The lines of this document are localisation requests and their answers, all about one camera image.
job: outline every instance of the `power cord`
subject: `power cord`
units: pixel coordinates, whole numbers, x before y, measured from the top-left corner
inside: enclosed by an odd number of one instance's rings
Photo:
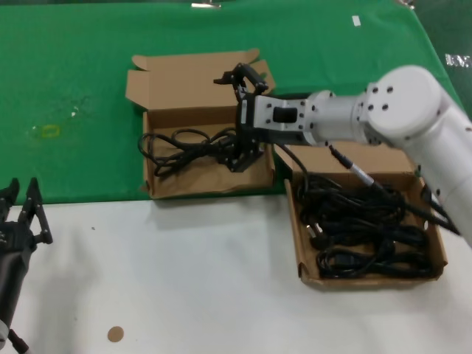
[[[191,133],[201,136],[203,140],[197,143],[187,143],[178,140],[178,136],[183,133]],[[160,139],[179,149],[180,151],[170,156],[155,156],[154,142]],[[235,155],[237,136],[234,128],[226,128],[209,136],[203,131],[196,129],[180,129],[174,131],[170,137],[157,133],[146,133],[138,141],[139,152],[151,160],[155,165],[154,175],[166,178],[183,170],[192,161],[209,156],[219,164],[228,164]]]
[[[284,145],[279,145],[302,170],[303,180],[296,190],[302,205],[300,220],[307,225],[310,244],[320,252],[316,264],[324,278],[359,278],[367,274],[388,277],[431,277],[427,256],[428,235],[416,226],[403,225],[407,212],[451,231],[448,220],[406,203],[401,193],[382,186],[353,164],[332,145],[331,154],[356,174],[365,187],[348,190],[321,175],[309,173]],[[411,251],[398,251],[398,244]],[[351,247],[368,245],[369,253]]]

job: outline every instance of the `white tabletop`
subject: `white tabletop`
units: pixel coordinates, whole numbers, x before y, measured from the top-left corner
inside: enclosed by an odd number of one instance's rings
[[[296,275],[284,196],[46,214],[55,242],[33,255],[12,325],[36,354],[472,353],[472,251],[445,232],[437,282],[320,291]]]

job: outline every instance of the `green table surface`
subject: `green table surface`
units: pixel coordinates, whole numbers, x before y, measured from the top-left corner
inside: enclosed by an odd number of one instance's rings
[[[279,94],[357,94],[417,64],[457,98],[416,15],[393,0],[0,7],[0,186],[17,176],[25,191],[36,176],[47,203],[148,198],[142,120],[125,99],[131,56],[254,47]]]
[[[472,57],[472,1],[417,0],[416,14],[445,66],[465,111],[472,117],[472,67],[447,66],[445,55]]]

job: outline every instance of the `round dot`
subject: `round dot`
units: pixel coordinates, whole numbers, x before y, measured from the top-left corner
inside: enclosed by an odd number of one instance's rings
[[[125,331],[120,326],[115,326],[108,331],[108,340],[117,343],[125,336]]]

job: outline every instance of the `cardboard box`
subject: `cardboard box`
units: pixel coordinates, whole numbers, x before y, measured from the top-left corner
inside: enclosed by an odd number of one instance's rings
[[[421,180],[414,173],[414,166],[399,150],[391,149],[385,145],[370,147],[357,143],[340,142],[336,148],[349,159],[355,162],[361,169],[371,175],[380,183],[391,184],[400,190],[406,200],[422,209],[430,210],[420,198],[423,188]],[[362,187],[363,184],[350,171],[342,167],[335,160],[326,147],[291,147],[291,150],[300,158],[309,172],[319,173],[333,179],[343,187]],[[310,245],[306,225],[299,220],[301,206],[294,198],[294,186],[302,179],[302,174],[294,162],[279,148],[276,152],[284,162],[293,170],[293,181],[285,181],[287,190],[290,216],[292,222],[294,245],[296,252],[296,265],[299,278],[307,284],[325,286],[388,286],[388,285],[413,285],[427,281],[426,279],[398,279],[385,277],[378,274],[368,274],[360,279],[324,279],[319,276],[316,265],[318,251]],[[415,215],[409,214],[405,223],[424,227],[425,223]],[[429,257],[434,267],[434,276],[430,280],[438,279],[447,265],[447,258],[443,242],[436,226],[428,226],[426,233],[429,237]],[[365,246],[359,246],[357,251],[366,251]]]
[[[160,57],[133,56],[139,70],[128,71],[126,97],[145,108],[143,132],[170,136],[181,128],[194,128],[213,136],[235,125],[237,100],[231,85],[221,86],[213,80],[238,63],[250,63],[269,84],[275,82],[264,60],[254,62],[258,49]],[[193,134],[179,135],[182,142],[200,142]],[[155,154],[169,156],[174,147],[156,140]],[[208,192],[231,192],[270,187],[274,183],[271,147],[243,173],[231,173],[211,158],[196,159],[180,173],[161,180],[154,176],[155,165],[145,159],[144,180],[151,198],[194,195]]]

